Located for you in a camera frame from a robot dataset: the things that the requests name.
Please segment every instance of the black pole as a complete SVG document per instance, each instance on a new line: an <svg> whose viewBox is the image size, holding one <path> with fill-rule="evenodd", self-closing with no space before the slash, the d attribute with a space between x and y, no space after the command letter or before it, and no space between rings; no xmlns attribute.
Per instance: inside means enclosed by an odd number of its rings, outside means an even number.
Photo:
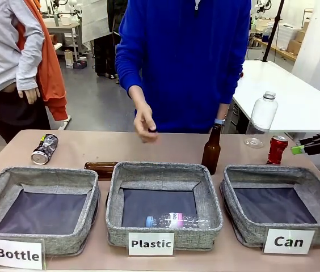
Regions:
<svg viewBox="0 0 320 272"><path fill-rule="evenodd" d="M267 62L267 57L268 57L268 54L269 54L270 49L271 49L273 37L275 37L275 32L276 32L276 29L277 29L277 25L279 24L279 21L281 19L281 12L282 12L283 7L284 7L284 2L285 2L285 0L281 0L281 2L280 2L280 7L279 7L279 10L278 10L277 15L275 17L275 23L273 24L272 32L271 32L270 38L268 39L266 52L264 52L264 56L263 56L263 59L262 59L263 62Z"/></svg>

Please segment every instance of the watch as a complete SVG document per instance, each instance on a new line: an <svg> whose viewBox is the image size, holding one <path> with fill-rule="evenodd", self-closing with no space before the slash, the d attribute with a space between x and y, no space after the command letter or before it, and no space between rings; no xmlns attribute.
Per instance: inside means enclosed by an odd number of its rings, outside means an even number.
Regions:
<svg viewBox="0 0 320 272"><path fill-rule="evenodd" d="M221 126L224 126L225 122L226 122L226 117L225 117L223 120L214 119L214 123L215 123L215 124L219 124L219 125L221 125Z"/></svg>

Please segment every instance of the sleeve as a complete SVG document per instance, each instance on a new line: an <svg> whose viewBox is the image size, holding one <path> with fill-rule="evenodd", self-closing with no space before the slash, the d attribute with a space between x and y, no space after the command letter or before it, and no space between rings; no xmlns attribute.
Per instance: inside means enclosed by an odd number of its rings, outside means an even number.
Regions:
<svg viewBox="0 0 320 272"><path fill-rule="evenodd" d="M129 0L120 25L121 43L115 65L120 84L127 92L134 85L142 88L139 71L145 52L146 3L147 0Z"/></svg>
<svg viewBox="0 0 320 272"><path fill-rule="evenodd" d="M26 42L16 72L16 86L19 91L30 90L37 87L35 76L41 62L44 33L24 0L8 0L8 3L11 11L25 27Z"/></svg>
<svg viewBox="0 0 320 272"><path fill-rule="evenodd" d="M251 0L244 0L244 5L239 9L235 35L228 58L227 76L222 90L221 104L230 104L234 91L237 88L239 75L247 53L250 28Z"/></svg>
<svg viewBox="0 0 320 272"><path fill-rule="evenodd" d="M114 5L115 0L107 0L108 28L110 29L110 32L113 32L113 20L115 17Z"/></svg>

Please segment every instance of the blue sleeve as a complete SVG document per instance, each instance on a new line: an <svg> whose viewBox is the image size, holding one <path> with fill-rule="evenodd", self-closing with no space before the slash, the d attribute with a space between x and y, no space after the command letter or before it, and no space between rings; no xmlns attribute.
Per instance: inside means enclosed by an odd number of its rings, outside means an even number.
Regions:
<svg viewBox="0 0 320 272"><path fill-rule="evenodd" d="M237 26L228 58L227 76L222 90L221 103L230 104L234 91L237 88L239 75L245 61L249 40L251 0L243 1L238 13Z"/></svg>
<svg viewBox="0 0 320 272"><path fill-rule="evenodd" d="M142 88L139 71L145 51L146 5L147 0L129 0L120 25L115 66L126 92L134 85Z"/></svg>

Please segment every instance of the black jacket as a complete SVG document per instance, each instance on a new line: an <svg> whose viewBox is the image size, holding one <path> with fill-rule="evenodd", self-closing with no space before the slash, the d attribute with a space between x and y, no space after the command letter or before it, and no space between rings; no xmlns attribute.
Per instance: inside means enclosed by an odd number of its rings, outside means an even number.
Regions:
<svg viewBox="0 0 320 272"><path fill-rule="evenodd" d="M126 7L127 0L107 0L108 27L111 32L119 33Z"/></svg>

